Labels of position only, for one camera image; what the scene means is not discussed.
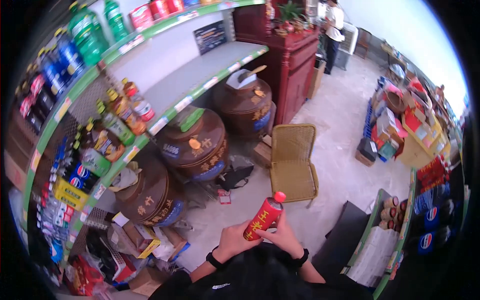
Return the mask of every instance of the dark pants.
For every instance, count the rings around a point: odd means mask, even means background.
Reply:
[[[335,62],[336,54],[338,53],[338,46],[340,42],[332,40],[327,36],[327,65],[325,65],[324,73],[330,74]]]

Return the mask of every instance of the air cooler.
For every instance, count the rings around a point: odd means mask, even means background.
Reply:
[[[353,55],[355,45],[357,44],[359,30],[352,24],[343,23],[343,35],[345,40],[338,47],[334,65],[346,71],[348,60]]]

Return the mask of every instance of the wooden cabinet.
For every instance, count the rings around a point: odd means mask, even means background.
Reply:
[[[269,51],[245,67],[258,73],[272,88],[272,100],[277,106],[275,125],[288,124],[306,100],[310,87],[318,45],[318,28],[285,38],[276,36],[268,17],[267,4],[238,7],[233,12],[237,41],[267,45]]]

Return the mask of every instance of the hand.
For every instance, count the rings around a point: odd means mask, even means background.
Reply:
[[[243,237],[243,232],[247,229],[251,221],[252,220],[246,220],[241,224],[222,229],[218,248],[212,252],[216,260],[223,264],[233,256],[253,248],[264,241],[264,239],[248,241]]]
[[[286,251],[292,256],[292,258],[302,258],[304,253],[303,247],[295,237],[292,227],[290,227],[290,224],[287,221],[287,213],[285,210],[282,211],[276,223],[276,232],[274,233],[266,232],[260,229],[257,229],[255,233],[262,238],[271,241],[283,251]]]

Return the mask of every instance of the yellow chair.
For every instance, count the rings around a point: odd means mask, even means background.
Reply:
[[[277,125],[272,132],[272,192],[282,191],[285,202],[310,199],[318,195],[318,177],[310,161],[316,128],[312,124]]]

